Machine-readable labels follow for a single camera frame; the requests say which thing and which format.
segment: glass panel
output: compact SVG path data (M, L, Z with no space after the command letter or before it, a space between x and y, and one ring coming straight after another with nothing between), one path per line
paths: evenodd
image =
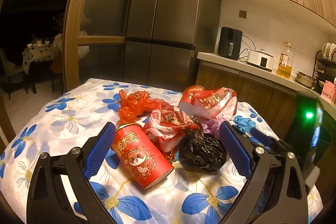
M130 0L85 0L80 35L124 36Z
M121 81L124 51L124 44L79 46L80 84L90 78Z

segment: metal pot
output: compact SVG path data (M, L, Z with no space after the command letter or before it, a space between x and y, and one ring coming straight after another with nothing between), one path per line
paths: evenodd
M299 72L299 71L296 73L295 81L297 81L301 85L304 85L304 86L306 86L307 88L310 88L310 89L314 86L314 84L316 82L316 80L313 77L311 77L307 74L304 74L302 72Z

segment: refrigerator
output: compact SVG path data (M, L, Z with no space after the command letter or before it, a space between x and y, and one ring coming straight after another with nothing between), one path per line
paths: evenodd
M184 91L196 82L198 52L214 52L221 0L132 0L124 78Z

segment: silver screw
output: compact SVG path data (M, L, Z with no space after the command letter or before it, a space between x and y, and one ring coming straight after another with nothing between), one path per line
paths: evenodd
M265 150L262 148L262 147L257 147L255 149L255 151L258 153L258 154L263 154L265 152Z
M81 149L79 147L74 147L73 149L71 149L71 154L78 154L81 151Z
M43 152L43 153L40 155L40 158L41 158L41 159L45 159L47 156L48 156L48 153L47 153L47 152Z
M292 153L292 152L288 152L288 153L287 153L287 156L288 156L290 159L294 159L294 158L295 158L295 155L294 155L294 153Z

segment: white wall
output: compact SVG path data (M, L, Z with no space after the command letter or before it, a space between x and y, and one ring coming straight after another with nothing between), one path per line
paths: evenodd
M246 19L239 17L239 10L247 11ZM241 30L244 35L253 40L257 50L265 49L275 58L275 67L280 57L282 42L291 43L295 54L292 74L295 71L301 71L311 75L317 51L324 43L331 40L325 33L294 20L289 15L243 0L222 0L217 45L221 27L224 26ZM243 37L241 50L245 48L253 49L253 45Z

